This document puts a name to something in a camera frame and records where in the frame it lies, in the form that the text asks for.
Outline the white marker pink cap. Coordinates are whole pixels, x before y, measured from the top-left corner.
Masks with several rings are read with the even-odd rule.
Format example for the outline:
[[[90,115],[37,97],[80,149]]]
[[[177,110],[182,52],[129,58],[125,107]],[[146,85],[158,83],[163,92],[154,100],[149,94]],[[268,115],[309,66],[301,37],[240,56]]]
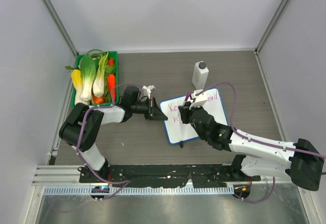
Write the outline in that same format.
[[[187,93],[184,102],[183,102],[183,106],[184,107],[188,107],[191,104],[191,93]]]

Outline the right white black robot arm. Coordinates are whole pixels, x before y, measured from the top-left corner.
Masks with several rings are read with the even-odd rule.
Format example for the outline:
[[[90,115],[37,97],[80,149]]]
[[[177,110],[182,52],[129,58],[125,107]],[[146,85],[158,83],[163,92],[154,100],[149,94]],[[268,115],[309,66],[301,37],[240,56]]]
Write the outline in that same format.
[[[190,124],[201,140],[214,149],[237,154],[230,167],[234,180],[288,176],[300,188],[319,190],[325,156],[308,140],[300,138],[294,143],[250,135],[216,122],[202,106],[195,107],[190,102],[178,109],[182,123]]]

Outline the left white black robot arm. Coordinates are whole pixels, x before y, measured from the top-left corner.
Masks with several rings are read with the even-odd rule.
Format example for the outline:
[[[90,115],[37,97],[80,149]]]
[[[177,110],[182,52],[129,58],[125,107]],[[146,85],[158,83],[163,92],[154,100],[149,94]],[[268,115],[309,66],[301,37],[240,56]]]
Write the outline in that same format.
[[[166,121],[168,117],[160,110],[151,96],[154,86],[127,86],[117,104],[88,106],[78,103],[59,130],[59,137],[80,156],[91,177],[98,183],[109,180],[110,165],[101,155],[96,139],[101,125],[123,123],[132,115],[144,115],[146,120]]]

